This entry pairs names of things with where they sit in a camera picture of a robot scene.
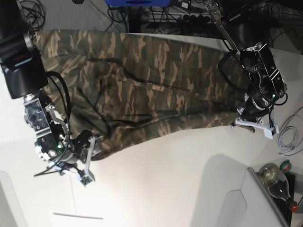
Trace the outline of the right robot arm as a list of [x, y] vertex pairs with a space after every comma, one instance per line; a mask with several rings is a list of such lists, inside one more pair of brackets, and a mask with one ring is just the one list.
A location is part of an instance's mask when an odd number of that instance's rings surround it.
[[[43, 175], [61, 175], [75, 169], [77, 179], [87, 185], [95, 181], [89, 166], [93, 156], [101, 150], [100, 135], [89, 130], [72, 137], [71, 100], [61, 75], [46, 71], [36, 46], [36, 36], [22, 15], [17, 0], [0, 3], [0, 67], [12, 99], [23, 98], [25, 122], [35, 131], [35, 149], [48, 166]], [[56, 88], [62, 99], [65, 119], [55, 114], [55, 104], [42, 93], [49, 81], [59, 80]]]

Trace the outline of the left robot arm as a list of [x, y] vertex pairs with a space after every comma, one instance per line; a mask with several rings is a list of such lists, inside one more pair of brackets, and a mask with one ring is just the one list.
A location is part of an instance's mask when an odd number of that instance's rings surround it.
[[[230, 45], [229, 52], [220, 60], [218, 69], [225, 81], [238, 92], [245, 93], [244, 103], [238, 107], [238, 118], [232, 126], [262, 129], [272, 139], [279, 132], [273, 111], [279, 99], [287, 96], [287, 85], [277, 69], [266, 40], [254, 0], [206, 0], [204, 5], [212, 22]], [[247, 89], [236, 87], [224, 73], [224, 65], [236, 54], [249, 80]]]

